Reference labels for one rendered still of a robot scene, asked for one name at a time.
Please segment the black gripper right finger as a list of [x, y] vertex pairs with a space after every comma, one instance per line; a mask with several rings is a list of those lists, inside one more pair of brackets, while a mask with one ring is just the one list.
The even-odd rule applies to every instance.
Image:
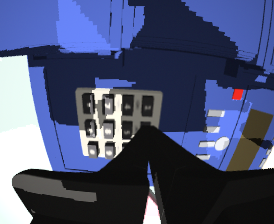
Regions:
[[274, 195], [274, 167], [222, 171], [155, 126], [148, 128], [148, 161], [161, 224], [213, 224], [231, 205]]

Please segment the pink sticky note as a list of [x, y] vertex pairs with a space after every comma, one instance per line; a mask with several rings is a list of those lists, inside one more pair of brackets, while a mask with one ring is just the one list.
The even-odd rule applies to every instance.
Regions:
[[144, 221], [159, 218], [159, 212], [158, 212], [158, 207], [157, 207], [156, 203], [157, 203], [156, 199], [149, 192], [148, 204], [147, 204], [147, 209], [146, 209], [146, 214], [145, 214], [145, 220]]

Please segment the grey phone keypad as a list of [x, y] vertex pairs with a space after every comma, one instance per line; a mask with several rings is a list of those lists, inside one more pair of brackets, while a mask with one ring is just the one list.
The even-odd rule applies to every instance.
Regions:
[[112, 160], [142, 125], [159, 129], [163, 93], [151, 90], [77, 88], [83, 155]]

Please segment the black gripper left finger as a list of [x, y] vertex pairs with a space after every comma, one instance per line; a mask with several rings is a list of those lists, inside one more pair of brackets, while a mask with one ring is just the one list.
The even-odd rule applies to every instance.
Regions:
[[30, 215], [94, 224], [143, 224], [150, 190], [150, 131], [142, 125], [97, 172], [26, 169], [12, 187]]

